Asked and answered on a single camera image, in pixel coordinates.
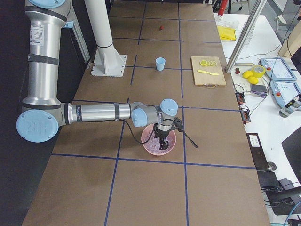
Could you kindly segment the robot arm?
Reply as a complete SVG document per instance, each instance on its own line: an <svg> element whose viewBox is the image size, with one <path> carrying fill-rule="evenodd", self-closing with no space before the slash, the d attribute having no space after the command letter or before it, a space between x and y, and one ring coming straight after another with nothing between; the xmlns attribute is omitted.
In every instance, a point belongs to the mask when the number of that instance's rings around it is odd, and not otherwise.
<svg viewBox="0 0 301 226"><path fill-rule="evenodd" d="M27 141L41 143L56 135L60 126L74 122L126 121L136 127L152 125L150 138L159 141L160 150L169 147L167 136L177 129L178 105L164 99L159 105L141 102L125 104L72 105L57 99L61 29L75 21L70 0L27 0L25 13L30 19L28 54L28 95L22 101L16 129Z"/></svg>

